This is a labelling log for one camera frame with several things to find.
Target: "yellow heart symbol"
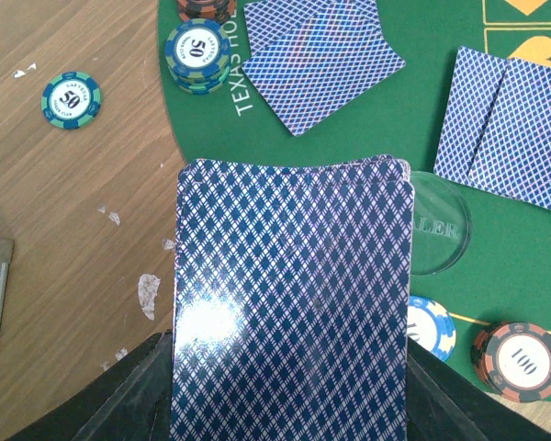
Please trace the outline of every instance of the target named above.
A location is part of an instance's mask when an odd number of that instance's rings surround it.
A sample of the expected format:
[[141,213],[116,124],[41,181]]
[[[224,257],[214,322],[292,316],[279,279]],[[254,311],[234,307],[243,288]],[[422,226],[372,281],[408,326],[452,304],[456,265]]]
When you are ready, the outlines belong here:
[[549,0],[506,0],[526,16],[530,16],[539,7],[547,3]]
[[522,58],[551,67],[551,39],[543,35],[531,37],[521,44],[508,58]]

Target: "diamond pattern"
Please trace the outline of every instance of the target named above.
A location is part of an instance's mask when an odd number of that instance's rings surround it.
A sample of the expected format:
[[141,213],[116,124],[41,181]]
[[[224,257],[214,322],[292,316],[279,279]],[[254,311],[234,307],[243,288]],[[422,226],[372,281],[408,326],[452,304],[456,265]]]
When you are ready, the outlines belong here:
[[[251,55],[265,49],[291,29],[298,28],[308,18],[307,11],[323,12],[331,0],[271,0],[248,3],[244,7],[245,23]],[[375,0],[354,0],[355,7],[381,33]]]
[[271,42],[243,70],[298,136],[404,65],[378,26],[341,0]]
[[413,189],[385,162],[180,175],[172,439],[405,439]]
[[467,178],[508,62],[461,47],[444,117],[434,172],[453,182],[475,187]]
[[551,209],[551,68],[512,59],[469,178]]

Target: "poker table mat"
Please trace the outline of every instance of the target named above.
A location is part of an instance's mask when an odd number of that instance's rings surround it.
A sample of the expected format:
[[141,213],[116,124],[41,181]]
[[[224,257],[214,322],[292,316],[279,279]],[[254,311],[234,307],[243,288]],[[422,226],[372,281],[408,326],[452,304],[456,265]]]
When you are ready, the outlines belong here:
[[[232,45],[229,82],[211,95],[191,96],[175,86],[166,67],[165,39],[181,20],[175,0],[160,0],[165,105],[188,162],[308,166],[389,153],[412,170],[432,171],[460,46],[551,65],[551,0],[378,0],[384,37],[406,67],[294,137],[240,67],[250,57],[245,3],[224,25]],[[471,211],[471,242],[451,268],[413,276],[411,292],[467,318],[455,319],[457,344],[447,364],[487,390],[469,360],[482,325],[468,320],[534,322],[551,331],[551,212],[453,186]]]

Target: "wooden floor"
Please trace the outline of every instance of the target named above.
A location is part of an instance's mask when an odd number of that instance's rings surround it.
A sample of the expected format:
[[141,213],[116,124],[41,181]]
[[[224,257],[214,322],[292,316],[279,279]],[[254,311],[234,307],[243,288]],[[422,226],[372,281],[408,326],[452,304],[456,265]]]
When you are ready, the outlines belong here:
[[[0,0],[0,235],[16,243],[0,439],[172,325],[173,253],[162,242],[173,239],[185,163],[165,114],[156,19],[154,0]],[[39,108],[45,84],[67,70],[90,73],[104,94],[76,131],[52,127]],[[161,279],[153,321],[139,304],[143,274]],[[520,409],[551,430],[551,403]]]

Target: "white chip center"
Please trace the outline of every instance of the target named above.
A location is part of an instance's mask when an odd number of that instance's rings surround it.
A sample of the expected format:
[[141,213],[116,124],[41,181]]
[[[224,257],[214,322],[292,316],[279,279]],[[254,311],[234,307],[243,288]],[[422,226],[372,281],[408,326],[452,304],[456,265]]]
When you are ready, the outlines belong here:
[[437,327],[433,317],[425,310],[408,307],[408,337],[427,351],[432,351],[437,343]]
[[208,66],[219,55],[219,39],[211,30],[190,29],[175,44],[175,55],[187,67]]
[[543,383],[551,370],[545,345],[531,335],[513,335],[498,351],[500,372],[510,383],[532,389]]
[[78,80],[67,80],[51,93],[49,106],[60,119],[80,118],[92,103],[90,89]]

